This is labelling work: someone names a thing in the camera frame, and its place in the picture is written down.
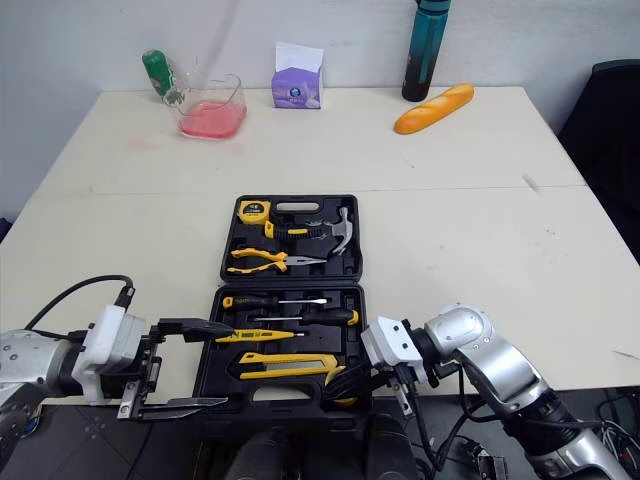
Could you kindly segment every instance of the green bottle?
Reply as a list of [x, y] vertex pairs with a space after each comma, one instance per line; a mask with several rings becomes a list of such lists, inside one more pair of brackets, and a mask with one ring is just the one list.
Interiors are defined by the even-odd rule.
[[175, 72], [164, 53], [160, 50], [147, 50], [142, 54], [142, 63], [158, 95], [164, 98], [169, 92], [167, 96], [169, 104], [182, 103], [184, 94], [175, 86]]

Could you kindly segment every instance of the hammer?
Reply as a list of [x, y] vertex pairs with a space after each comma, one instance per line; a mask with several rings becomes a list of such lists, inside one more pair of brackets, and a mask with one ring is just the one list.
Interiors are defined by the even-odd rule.
[[349, 209], [347, 207], [340, 207], [339, 212], [341, 220], [338, 223], [329, 223], [327, 221], [307, 223], [305, 227], [300, 228], [277, 227], [267, 220], [264, 225], [264, 234], [267, 238], [283, 241], [302, 240], [304, 238], [323, 239], [329, 235], [340, 237], [340, 243], [331, 250], [331, 253], [342, 255], [353, 236], [353, 223], [348, 219]]

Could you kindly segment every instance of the hammer head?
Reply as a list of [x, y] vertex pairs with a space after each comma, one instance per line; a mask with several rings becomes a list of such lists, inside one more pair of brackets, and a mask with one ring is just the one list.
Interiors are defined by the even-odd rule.
[[344, 253], [344, 250], [347, 248], [347, 244], [351, 241], [351, 237], [353, 236], [353, 223], [351, 223], [347, 218], [348, 215], [349, 209], [347, 207], [341, 207], [340, 218], [342, 218], [342, 220], [331, 225], [331, 234], [334, 237], [342, 237], [342, 241], [338, 246], [331, 250], [331, 253], [335, 253], [336, 255], [342, 255]]

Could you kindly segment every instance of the screwdriver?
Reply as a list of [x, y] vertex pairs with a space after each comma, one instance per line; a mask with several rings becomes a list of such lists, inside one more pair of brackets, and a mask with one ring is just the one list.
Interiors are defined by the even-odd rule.
[[270, 340], [284, 340], [285, 338], [303, 337], [304, 335], [304, 333], [284, 332], [280, 330], [247, 328], [234, 330], [228, 337], [216, 338], [216, 343], [268, 342]]
[[324, 305], [327, 303], [326, 298], [316, 298], [311, 300], [279, 300], [278, 297], [259, 297], [257, 295], [236, 295], [233, 297], [224, 297], [222, 300], [222, 308], [225, 310], [249, 310], [261, 307], [276, 307], [282, 303], [317, 303]]
[[319, 312], [303, 312], [297, 317], [257, 317], [251, 319], [254, 322], [282, 322], [285, 320], [298, 320], [300, 325], [355, 325], [360, 320], [360, 315], [355, 310], [346, 308], [328, 308]]

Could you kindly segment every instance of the white wall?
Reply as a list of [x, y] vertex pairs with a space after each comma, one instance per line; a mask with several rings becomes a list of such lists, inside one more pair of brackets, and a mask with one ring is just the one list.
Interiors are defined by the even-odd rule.
[[[326, 49], [327, 86], [398, 86], [411, 0], [0, 0], [0, 216], [15, 217], [101, 90], [140, 54], [265, 87], [273, 43]], [[453, 0], [435, 85], [521, 84], [554, 129], [593, 63], [640, 57], [638, 0]]]

